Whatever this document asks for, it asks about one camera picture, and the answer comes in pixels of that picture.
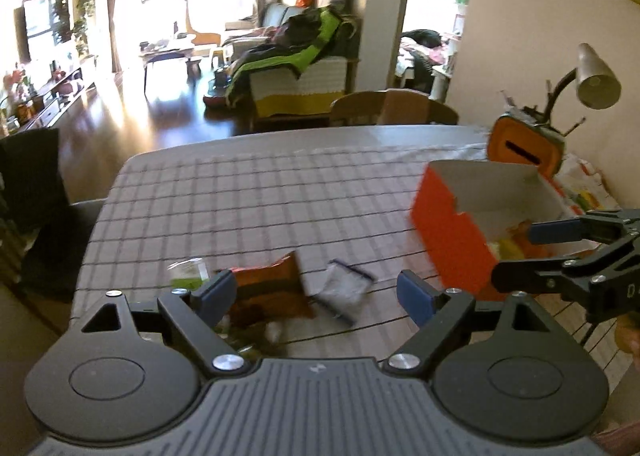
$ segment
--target chair backrest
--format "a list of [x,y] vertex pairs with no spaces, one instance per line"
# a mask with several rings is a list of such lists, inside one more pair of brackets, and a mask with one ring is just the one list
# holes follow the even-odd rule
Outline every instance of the chair backrest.
[[426,93],[386,90],[385,103],[378,124],[458,124],[458,114],[446,104],[429,99]]
[[195,34],[195,38],[191,40],[191,43],[194,45],[216,45],[220,46],[220,41],[222,37],[220,34],[215,32],[198,32],[196,29],[191,26],[191,16],[189,14],[189,0],[184,0],[185,3],[185,27],[187,30],[187,34]]
[[40,228],[68,207],[58,170],[59,131],[28,129],[0,140],[2,198],[21,233]]
[[332,126],[366,126],[376,124],[385,102],[384,91],[360,91],[331,103]]
[[350,93],[331,104],[332,126],[458,124],[458,114],[415,90],[391,89]]

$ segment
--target tv stand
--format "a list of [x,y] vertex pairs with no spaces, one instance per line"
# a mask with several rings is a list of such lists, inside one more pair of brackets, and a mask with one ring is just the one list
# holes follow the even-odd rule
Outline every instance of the tv stand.
[[[69,95],[61,95],[60,87],[69,80],[82,79],[82,88]],[[50,128],[62,117],[66,110],[89,88],[95,81],[95,56],[82,58],[79,65],[70,68],[70,72],[59,81],[49,81],[38,90],[33,98],[36,114],[31,120],[22,125],[18,132],[25,129]]]

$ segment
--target person's hand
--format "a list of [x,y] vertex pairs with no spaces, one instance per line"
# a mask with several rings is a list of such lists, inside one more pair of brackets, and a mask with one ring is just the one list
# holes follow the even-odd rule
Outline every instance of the person's hand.
[[640,452],[640,422],[595,434],[591,439],[610,456],[634,456]]
[[634,365],[640,371],[640,313],[631,312],[618,317],[614,337],[621,351],[633,355]]

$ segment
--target orange box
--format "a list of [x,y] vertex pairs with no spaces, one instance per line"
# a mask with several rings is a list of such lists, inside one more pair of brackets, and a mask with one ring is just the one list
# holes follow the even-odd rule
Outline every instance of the orange box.
[[[435,160],[422,177],[411,219],[445,288],[467,290],[478,299],[502,301],[491,284],[497,259],[487,243],[507,237],[524,220],[575,216],[534,165]],[[554,255],[593,248],[592,242],[558,243]]]

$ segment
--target wooden chair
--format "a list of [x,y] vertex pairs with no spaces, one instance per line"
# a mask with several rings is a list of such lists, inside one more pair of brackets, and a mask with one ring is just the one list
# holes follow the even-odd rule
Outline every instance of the wooden chair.
[[222,60],[222,36],[215,32],[198,32],[191,25],[191,16],[189,14],[189,0],[184,0],[184,19],[187,34],[194,34],[196,37],[191,40],[194,45],[193,55],[208,57],[211,67],[213,67],[213,58]]
[[331,104],[329,119],[332,126],[458,124],[458,114],[446,104],[404,89],[345,95]]

